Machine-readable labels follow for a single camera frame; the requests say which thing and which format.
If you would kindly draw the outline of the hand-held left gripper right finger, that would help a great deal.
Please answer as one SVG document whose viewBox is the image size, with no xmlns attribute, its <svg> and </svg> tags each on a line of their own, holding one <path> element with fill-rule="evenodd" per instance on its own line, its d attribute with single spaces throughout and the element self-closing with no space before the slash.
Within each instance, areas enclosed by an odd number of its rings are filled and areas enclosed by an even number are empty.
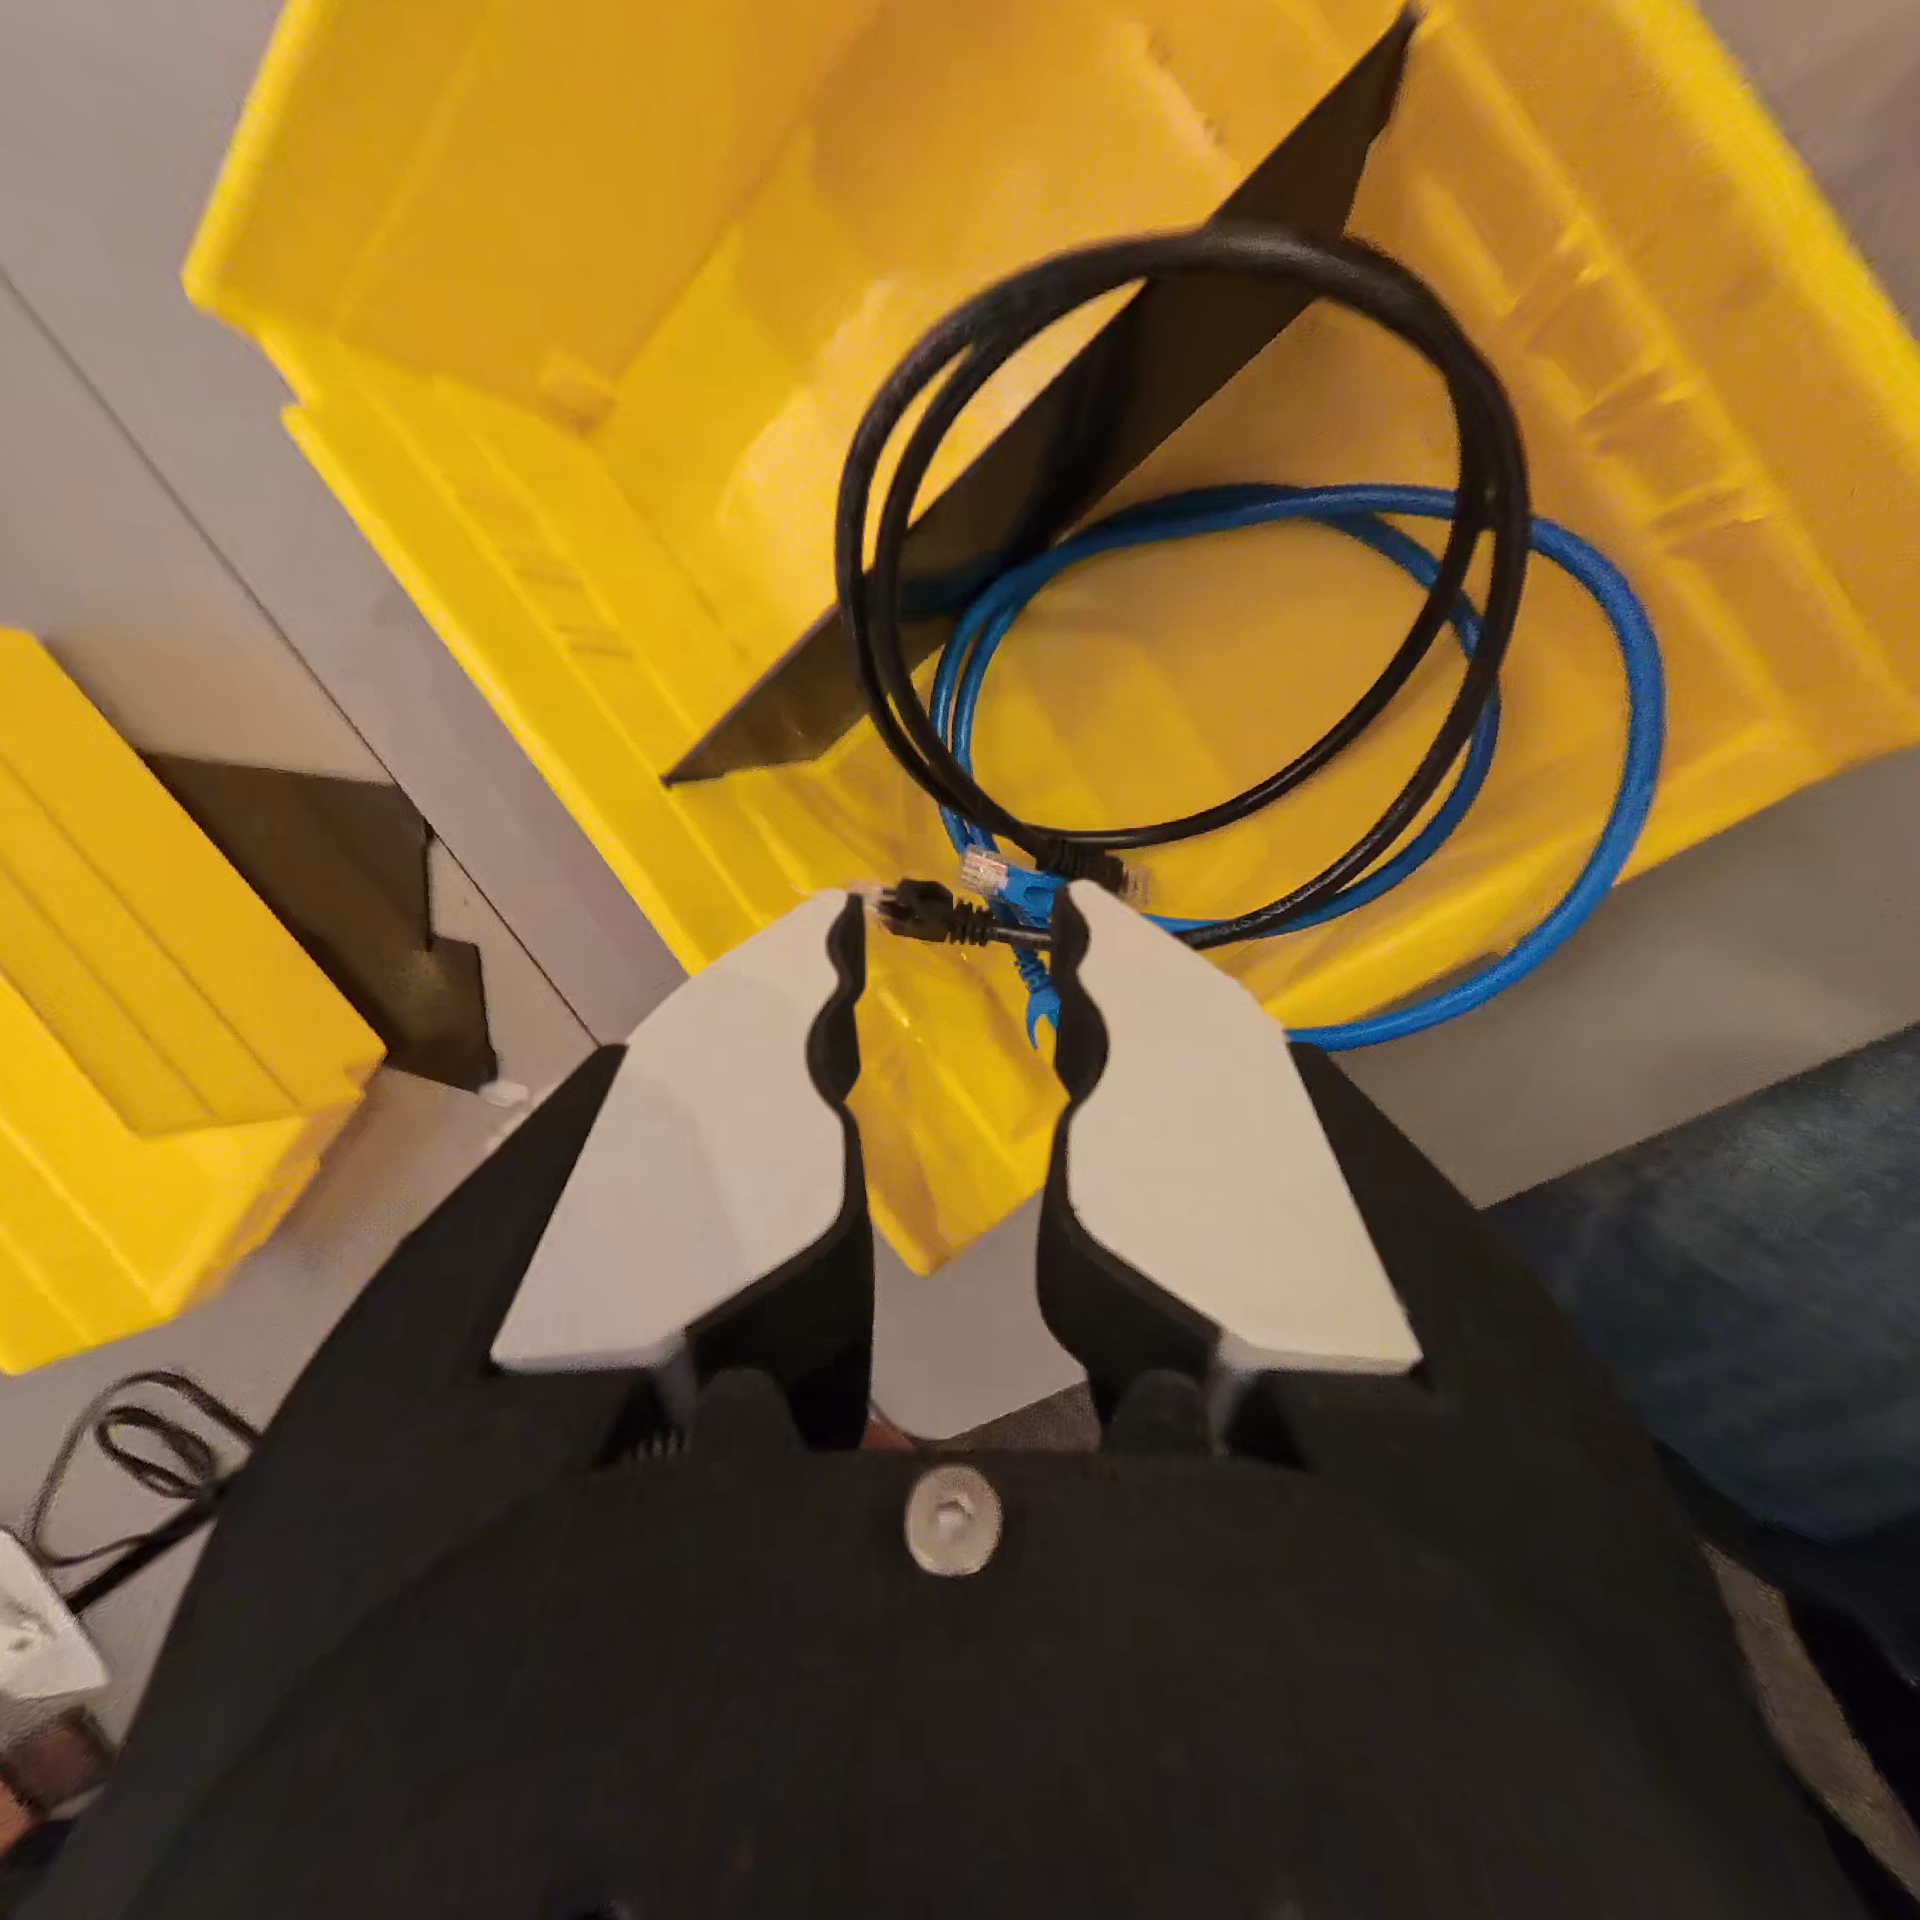
<svg viewBox="0 0 1920 1920">
<path fill-rule="evenodd" d="M 1089 1378 L 1424 1360 L 1285 1026 L 1089 880 L 1051 912 L 1039 1313 Z"/>
</svg>

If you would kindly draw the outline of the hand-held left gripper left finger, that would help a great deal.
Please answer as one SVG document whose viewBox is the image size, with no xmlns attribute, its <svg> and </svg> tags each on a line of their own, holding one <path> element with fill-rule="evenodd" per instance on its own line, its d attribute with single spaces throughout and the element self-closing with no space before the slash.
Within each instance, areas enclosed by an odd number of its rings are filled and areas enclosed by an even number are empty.
<svg viewBox="0 0 1920 1920">
<path fill-rule="evenodd" d="M 694 1411 L 732 1372 L 863 1411 L 872 1219 L 849 1096 L 863 897 L 824 892 L 627 1041 L 491 1345 L 515 1377 L 636 1372 Z"/>
</svg>

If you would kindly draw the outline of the large yellow storage bin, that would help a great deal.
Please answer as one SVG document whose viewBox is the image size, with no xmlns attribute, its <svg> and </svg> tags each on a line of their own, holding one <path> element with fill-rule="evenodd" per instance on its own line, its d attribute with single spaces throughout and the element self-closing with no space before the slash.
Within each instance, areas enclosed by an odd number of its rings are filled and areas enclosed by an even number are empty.
<svg viewBox="0 0 1920 1920">
<path fill-rule="evenodd" d="M 1356 235 L 1502 378 L 1535 515 L 1664 652 L 1624 875 L 1915 745 L 1915 344 L 1692 6 L 289 6 L 183 266 L 286 426 L 702 970 L 795 900 L 950 879 L 832 631 L 832 503 L 904 351 L 1000 275 L 1197 225 L 1385 58 Z M 1422 590 L 1317 524 L 1046 586 L 975 771 L 1046 825 L 1224 800 L 1320 736 Z M 1606 618 L 1544 558 L 1488 784 L 1377 904 L 1214 955 L 1320 1028 L 1511 948 L 1615 793 Z M 1043 1183 L 1057 1087 L 996 952 L 875 937 L 854 1113 L 928 1276 Z"/>
</svg>

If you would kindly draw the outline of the dark blue cloth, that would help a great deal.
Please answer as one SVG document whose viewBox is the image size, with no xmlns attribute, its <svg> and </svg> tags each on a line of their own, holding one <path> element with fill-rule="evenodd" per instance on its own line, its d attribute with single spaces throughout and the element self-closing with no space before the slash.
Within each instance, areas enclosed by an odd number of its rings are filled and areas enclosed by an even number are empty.
<svg viewBox="0 0 1920 1920">
<path fill-rule="evenodd" d="M 1912 1682 L 1915 1026 L 1485 1217 L 1708 1539 Z"/>
</svg>

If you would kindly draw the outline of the small yellow storage bin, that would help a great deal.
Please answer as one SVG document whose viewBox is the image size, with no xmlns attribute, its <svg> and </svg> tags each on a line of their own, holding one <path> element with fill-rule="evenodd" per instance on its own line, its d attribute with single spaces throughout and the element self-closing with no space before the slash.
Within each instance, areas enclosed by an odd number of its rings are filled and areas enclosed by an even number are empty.
<svg viewBox="0 0 1920 1920">
<path fill-rule="evenodd" d="M 41 642 L 1 633 L 1 1364 L 213 1298 L 312 1184 L 374 1028 Z"/>
</svg>

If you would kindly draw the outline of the black bin divider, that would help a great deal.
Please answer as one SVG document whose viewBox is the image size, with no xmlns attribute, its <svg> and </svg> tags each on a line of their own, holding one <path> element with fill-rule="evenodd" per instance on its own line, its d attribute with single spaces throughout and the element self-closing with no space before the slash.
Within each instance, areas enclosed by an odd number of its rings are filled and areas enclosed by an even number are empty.
<svg viewBox="0 0 1920 1920">
<path fill-rule="evenodd" d="M 1339 239 L 1406 76 L 1414 14 L 1397 7 L 1348 73 L 1235 190 L 1214 225 Z M 900 639 L 920 665 L 979 590 L 1033 560 L 1133 479 L 1285 328 L 1304 295 L 1224 279 L 1136 290 L 1062 374 L 916 515 L 900 563 Z M 867 714 L 836 608 L 798 641 L 664 776 L 689 787 L 813 762 Z"/>
</svg>

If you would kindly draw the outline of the white plastic bracket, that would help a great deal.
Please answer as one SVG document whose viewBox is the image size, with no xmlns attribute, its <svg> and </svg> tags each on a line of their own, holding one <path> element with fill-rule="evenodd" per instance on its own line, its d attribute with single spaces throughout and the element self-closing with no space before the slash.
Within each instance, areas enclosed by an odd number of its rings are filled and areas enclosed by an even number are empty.
<svg viewBox="0 0 1920 1920">
<path fill-rule="evenodd" d="M 107 1689 L 107 1666 L 28 1546 L 1 1530 L 1 1753 Z"/>
</svg>

